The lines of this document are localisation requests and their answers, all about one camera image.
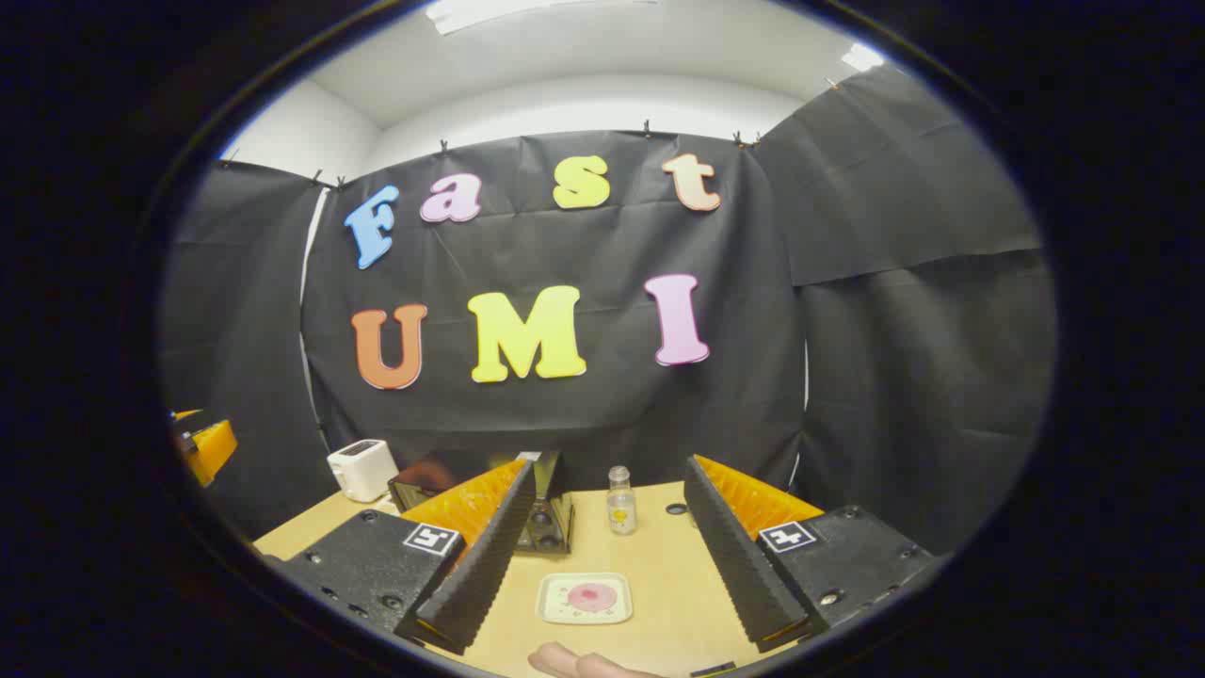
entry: table surface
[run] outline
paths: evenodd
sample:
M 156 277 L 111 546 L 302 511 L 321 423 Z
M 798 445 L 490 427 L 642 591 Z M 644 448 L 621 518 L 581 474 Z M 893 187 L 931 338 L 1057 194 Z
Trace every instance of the table surface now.
M 557 641 L 582 655 L 598 653 L 628 668 L 666 678 L 725 662 L 743 666 L 794 647 L 759 653 L 748 642 L 719 572 L 689 515 L 665 512 L 684 503 L 682 483 L 635 489 L 637 529 L 613 535 L 606 524 L 606 491 L 574 493 L 572 553 L 516 553 L 477 639 L 464 656 L 443 656 L 502 676 L 547 678 L 527 658 Z M 255 542 L 264 554 L 290 559 L 371 505 L 336 494 Z M 377 509 L 396 514 L 387 499 Z M 536 615 L 540 580 L 547 574 L 617 572 L 631 590 L 631 618 L 621 624 L 565 625 Z

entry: letter i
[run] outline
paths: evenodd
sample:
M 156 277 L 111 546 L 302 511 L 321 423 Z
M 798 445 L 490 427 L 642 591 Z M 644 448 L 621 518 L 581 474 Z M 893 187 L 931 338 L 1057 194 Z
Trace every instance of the letter i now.
M 657 301 L 662 320 L 662 348 L 657 362 L 664 366 L 696 364 L 710 355 L 699 341 L 690 306 L 690 290 L 699 284 L 693 275 L 662 275 L 645 282 L 645 289 Z

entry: black fabric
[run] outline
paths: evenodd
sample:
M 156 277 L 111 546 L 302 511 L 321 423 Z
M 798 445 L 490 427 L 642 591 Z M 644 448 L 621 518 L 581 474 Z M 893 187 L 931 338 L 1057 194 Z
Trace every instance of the black fabric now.
M 1038 224 L 975 130 L 889 66 L 803 106 L 758 158 L 807 330 L 795 491 L 947 552 L 1003 502 L 1045 414 Z
M 1039 250 L 800 289 L 811 366 L 799 493 L 858 503 L 935 553 L 1000 506 L 1036 442 L 1056 353 Z
M 1040 246 L 991 147 L 890 66 L 792 113 L 762 138 L 758 159 L 795 284 Z
M 662 163 L 695 153 L 723 204 L 683 206 Z M 553 167 L 601 155 L 611 195 L 600 207 L 562 210 Z M 454 172 L 482 177 L 481 213 L 468 222 L 418 216 L 430 185 Z M 387 184 L 392 248 L 365 270 L 343 219 Z M 707 360 L 663 367 L 660 328 L 646 279 L 692 273 Z M 577 347 L 587 372 L 501 384 L 470 378 L 477 359 L 469 299 L 504 291 L 522 317 L 549 285 L 581 290 Z M 422 302 L 423 367 L 401 391 L 366 384 L 355 366 L 351 316 L 390 313 L 386 365 L 400 361 L 401 303 Z M 752 149 L 687 135 L 570 132 L 482 143 L 364 176 L 331 193 L 310 255 L 302 307 L 319 418 L 331 447 L 364 437 L 389 442 L 399 462 L 433 450 L 560 449 L 570 489 L 606 487 L 613 465 L 637 485 L 681 481 L 694 453 L 786 487 L 803 412 L 803 335 L 795 322 L 770 182 Z
M 165 401 L 230 420 L 239 447 L 206 494 L 249 538 L 337 490 L 298 335 L 318 195 L 305 177 L 216 165 L 167 253 L 159 303 Z

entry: ceiling light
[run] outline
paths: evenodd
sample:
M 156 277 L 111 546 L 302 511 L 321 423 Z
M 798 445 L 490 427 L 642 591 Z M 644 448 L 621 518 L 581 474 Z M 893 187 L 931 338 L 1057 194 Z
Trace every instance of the ceiling light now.
M 857 42 L 853 43 L 853 47 L 850 47 L 850 52 L 846 55 L 841 57 L 841 60 L 859 71 L 869 71 L 874 66 L 883 65 L 883 58 L 878 52 Z
M 440 35 L 447 35 L 474 24 L 525 12 L 542 10 L 554 5 L 580 5 L 599 0 L 439 0 L 427 8 L 427 18 L 431 19 Z M 642 4 L 657 0 L 636 0 Z

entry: ceiling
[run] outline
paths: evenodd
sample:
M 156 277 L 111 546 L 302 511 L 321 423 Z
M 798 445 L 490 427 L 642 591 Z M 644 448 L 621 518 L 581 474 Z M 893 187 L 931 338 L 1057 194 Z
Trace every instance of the ceiling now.
M 601 73 L 735 82 L 807 101 L 857 72 L 852 40 L 768 0 L 604 1 L 511 14 L 440 35 L 423 11 L 311 78 L 382 129 L 446 101 Z

